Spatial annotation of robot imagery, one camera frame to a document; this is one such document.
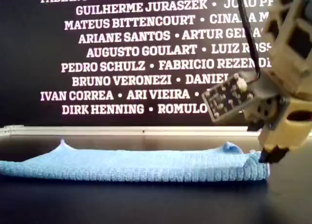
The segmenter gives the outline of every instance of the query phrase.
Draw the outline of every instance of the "blue textile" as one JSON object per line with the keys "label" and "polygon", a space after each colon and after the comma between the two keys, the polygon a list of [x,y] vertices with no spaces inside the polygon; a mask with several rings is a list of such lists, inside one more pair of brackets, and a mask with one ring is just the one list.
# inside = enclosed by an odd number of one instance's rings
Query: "blue textile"
{"label": "blue textile", "polygon": [[270,175],[270,166],[259,157],[229,142],[200,151],[126,151],[74,149],[62,140],[50,153],[24,162],[0,161],[0,174],[83,181],[257,181]]}

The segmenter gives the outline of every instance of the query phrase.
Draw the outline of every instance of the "black background wall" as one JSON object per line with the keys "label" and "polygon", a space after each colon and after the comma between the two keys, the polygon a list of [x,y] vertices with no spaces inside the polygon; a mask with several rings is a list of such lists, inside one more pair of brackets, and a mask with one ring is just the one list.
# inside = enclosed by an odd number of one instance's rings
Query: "black background wall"
{"label": "black background wall", "polygon": [[[41,3],[41,0],[0,0],[0,126],[9,124],[24,125],[62,125],[62,126],[134,126],[134,125],[153,125],[153,126],[208,126],[211,121],[200,97],[201,93],[211,88],[215,83],[213,77],[217,77],[219,82],[224,80],[235,72],[245,69],[253,69],[248,61],[249,54],[246,51],[245,38],[240,38],[242,34],[242,25],[235,20],[239,18],[238,9],[235,7],[226,8],[228,0],[207,0],[202,6],[207,9],[188,9],[188,3],[191,0],[87,0],[75,2],[53,2]],[[119,13],[119,14],[97,14],[97,15],[77,15],[76,9],[79,6],[103,4],[122,4],[142,2],[143,9],[148,7],[149,2],[161,1],[185,1],[184,10],[169,10],[159,12],[139,12],[139,13]],[[247,0],[247,12],[252,13],[251,24],[256,30],[264,26],[264,16],[272,0]],[[142,27],[113,27],[112,22],[120,18],[137,17],[162,17],[165,16],[184,16],[188,17],[188,25],[166,25],[166,26],[142,26]],[[65,21],[104,19],[110,22],[110,27],[89,30],[65,30]],[[236,28],[237,38],[232,37],[232,32]],[[221,32],[223,38],[202,38],[191,39],[191,30],[209,30],[209,33]],[[140,32],[161,31],[170,35],[169,40],[147,40],[131,42],[127,41],[127,36]],[[82,37],[87,34],[105,34],[120,33],[120,42],[114,43],[80,43]],[[256,42],[262,42],[261,38],[255,38]],[[217,53],[215,48],[224,48],[222,43],[233,50],[226,53]],[[143,56],[142,53],[148,51],[146,48],[152,46],[171,46],[173,50],[176,45],[189,45],[197,47],[193,54],[183,55],[165,55],[165,56]],[[87,57],[94,48],[106,47],[133,47],[136,46],[138,56],[108,56],[108,57]],[[262,44],[260,57],[262,66],[269,66],[267,60],[268,44]],[[161,70],[160,60],[189,60],[189,59],[210,59],[210,69],[178,69]],[[101,71],[104,62],[114,61],[144,61],[145,69],[141,71]],[[70,73],[62,72],[62,63],[84,63],[94,62],[97,67],[96,72]],[[114,81],[124,79],[124,84],[129,81],[129,76],[135,76],[134,79],[143,78],[146,75],[161,75],[162,83],[155,85],[121,85]],[[210,76],[210,82],[203,81],[196,84],[190,77],[205,75]],[[73,77],[107,76],[105,80],[110,80],[108,86],[74,86]],[[153,99],[151,94],[156,93],[153,90],[184,90],[184,99]],[[146,93],[146,99],[131,100],[130,94],[133,90],[142,90]],[[58,100],[59,95],[51,95],[54,100],[47,100],[52,92],[65,92],[63,100]],[[79,96],[77,91],[109,91],[112,96],[110,100],[73,100],[70,99]],[[137,109],[140,114],[120,114],[107,113],[112,112],[114,108],[121,110],[123,106],[118,105],[141,104],[142,108]],[[194,109],[188,109],[179,106],[179,104],[193,104]],[[84,114],[65,114],[63,106],[87,105],[89,113]],[[102,105],[102,113],[92,112],[92,105]],[[234,125],[244,124],[243,117],[240,115],[231,123]]]}

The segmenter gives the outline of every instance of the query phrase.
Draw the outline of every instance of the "white ledge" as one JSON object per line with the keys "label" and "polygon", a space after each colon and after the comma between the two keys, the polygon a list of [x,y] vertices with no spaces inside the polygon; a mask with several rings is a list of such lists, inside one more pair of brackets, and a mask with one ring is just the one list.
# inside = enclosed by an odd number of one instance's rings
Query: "white ledge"
{"label": "white ledge", "polygon": [[25,127],[7,126],[2,135],[166,135],[166,136],[253,136],[247,127]]}

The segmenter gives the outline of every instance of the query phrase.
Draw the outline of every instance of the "wire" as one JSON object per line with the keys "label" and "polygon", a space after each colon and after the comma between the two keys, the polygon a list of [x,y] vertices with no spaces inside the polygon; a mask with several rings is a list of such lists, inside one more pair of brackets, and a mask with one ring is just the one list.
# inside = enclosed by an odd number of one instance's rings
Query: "wire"
{"label": "wire", "polygon": [[242,19],[242,24],[243,24],[243,27],[245,30],[247,43],[249,45],[249,53],[250,53],[252,60],[254,61],[256,78],[252,82],[255,82],[260,78],[260,73],[261,73],[260,66],[259,66],[259,55],[258,55],[257,48],[255,46],[255,43],[254,43],[254,38],[252,36],[252,31],[250,28],[249,19],[248,19],[247,14],[246,14],[244,1],[243,0],[237,0],[237,2],[238,2],[239,14],[240,14],[240,17]]}

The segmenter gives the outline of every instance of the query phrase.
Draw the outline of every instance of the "screw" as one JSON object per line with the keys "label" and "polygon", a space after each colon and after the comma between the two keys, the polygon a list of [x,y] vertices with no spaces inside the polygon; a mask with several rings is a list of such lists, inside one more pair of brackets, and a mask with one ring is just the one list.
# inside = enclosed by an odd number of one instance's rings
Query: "screw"
{"label": "screw", "polygon": [[284,105],[285,104],[285,98],[281,98],[280,100],[279,100],[279,103],[281,104],[281,105]]}

